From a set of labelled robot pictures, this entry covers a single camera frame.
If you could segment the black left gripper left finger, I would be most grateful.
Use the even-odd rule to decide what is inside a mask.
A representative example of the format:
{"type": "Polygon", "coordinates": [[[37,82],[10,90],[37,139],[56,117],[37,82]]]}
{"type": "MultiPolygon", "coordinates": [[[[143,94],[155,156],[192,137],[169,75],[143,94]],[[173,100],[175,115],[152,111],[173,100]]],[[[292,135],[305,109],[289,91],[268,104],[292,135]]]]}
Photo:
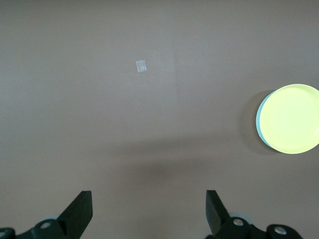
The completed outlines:
{"type": "Polygon", "coordinates": [[[46,219],[17,235],[1,228],[2,239],[79,239],[93,217],[92,192],[82,191],[56,219],[46,219]]]}

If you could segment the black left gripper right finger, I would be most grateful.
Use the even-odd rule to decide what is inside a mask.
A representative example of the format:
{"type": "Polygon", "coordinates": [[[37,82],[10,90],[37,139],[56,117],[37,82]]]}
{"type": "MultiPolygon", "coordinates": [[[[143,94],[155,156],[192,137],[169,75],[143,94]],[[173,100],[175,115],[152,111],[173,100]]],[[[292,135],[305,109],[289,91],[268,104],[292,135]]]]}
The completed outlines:
{"type": "Polygon", "coordinates": [[[293,228],[271,224],[266,231],[242,217],[231,216],[215,190],[206,191],[206,218],[211,230],[208,239],[302,239],[293,228]]]}

